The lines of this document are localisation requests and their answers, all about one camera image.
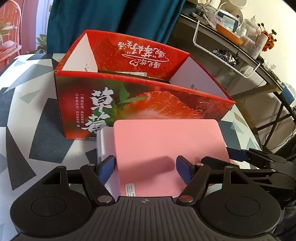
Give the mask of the pink power bank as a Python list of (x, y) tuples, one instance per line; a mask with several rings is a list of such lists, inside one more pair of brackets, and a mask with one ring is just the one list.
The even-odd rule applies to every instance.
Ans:
[(215, 120), (117, 120), (97, 132), (97, 154), (116, 158), (105, 185), (114, 198), (178, 196), (185, 183), (177, 156), (192, 164), (205, 156), (230, 161)]

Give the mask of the pink room backdrop poster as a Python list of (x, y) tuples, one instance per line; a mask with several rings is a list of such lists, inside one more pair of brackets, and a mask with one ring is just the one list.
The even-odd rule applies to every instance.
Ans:
[(46, 53), (52, 1), (1, 1), (1, 69), (13, 58)]

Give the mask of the dark metal desk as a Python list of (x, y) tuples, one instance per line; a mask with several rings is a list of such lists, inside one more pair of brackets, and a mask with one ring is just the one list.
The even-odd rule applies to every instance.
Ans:
[[(295, 139), (295, 107), (284, 96), (284, 87), (262, 65), (246, 79), (193, 45), (197, 20), (181, 14), (170, 36), (169, 45), (192, 54), (234, 98), (251, 130), (265, 151), (278, 152), (291, 147)], [(197, 43), (209, 51), (225, 51), (234, 67), (249, 75), (259, 62), (202, 23)]]

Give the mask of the geometric patterned tablecloth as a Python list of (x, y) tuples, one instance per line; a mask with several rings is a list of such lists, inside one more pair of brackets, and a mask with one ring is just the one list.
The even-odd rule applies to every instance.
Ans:
[[(18, 234), (11, 205), (41, 178), (98, 162), (96, 140), (65, 137), (53, 69), (62, 57), (20, 55), (1, 72), (1, 240)], [(236, 106), (218, 125), (227, 147), (260, 148)]]

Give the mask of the red strawberry cardboard box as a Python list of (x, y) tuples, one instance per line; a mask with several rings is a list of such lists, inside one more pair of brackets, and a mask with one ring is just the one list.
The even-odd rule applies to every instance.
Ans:
[(221, 120), (234, 100), (188, 52), (85, 30), (55, 67), (65, 137), (91, 140), (117, 120)]

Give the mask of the orange flower bouquet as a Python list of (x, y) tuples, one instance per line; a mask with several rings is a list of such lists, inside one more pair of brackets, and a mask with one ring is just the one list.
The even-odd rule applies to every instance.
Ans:
[(274, 38), (274, 36), (277, 34), (276, 31), (272, 29), (271, 33), (268, 33), (264, 27), (264, 23), (258, 23), (257, 25), (260, 28), (261, 33), (267, 36), (267, 41), (262, 51), (266, 52), (267, 50), (271, 50), (274, 47), (274, 42), (277, 41), (277, 39)]

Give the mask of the orange bowl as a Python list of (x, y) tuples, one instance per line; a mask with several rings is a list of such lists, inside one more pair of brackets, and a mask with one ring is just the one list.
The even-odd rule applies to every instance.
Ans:
[(243, 44), (243, 41), (237, 37), (233, 32), (227, 30), (220, 24), (216, 24), (216, 30), (218, 33), (220, 33), (222, 36), (227, 38), (230, 42), (240, 46)]

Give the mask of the blue white tissue box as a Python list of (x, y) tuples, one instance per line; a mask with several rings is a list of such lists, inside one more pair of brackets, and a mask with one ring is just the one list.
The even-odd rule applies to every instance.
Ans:
[(217, 11), (217, 16), (222, 18), (221, 25), (231, 32), (236, 32), (238, 27), (243, 22), (243, 16), (241, 13), (239, 15), (235, 15), (233, 13), (229, 13), (228, 11), (220, 9)]

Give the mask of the teal curtain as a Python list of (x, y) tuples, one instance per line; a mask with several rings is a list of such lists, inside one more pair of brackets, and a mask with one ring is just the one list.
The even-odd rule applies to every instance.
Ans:
[(48, 53), (66, 53), (84, 30), (102, 30), (166, 44), (185, 1), (53, 1)]

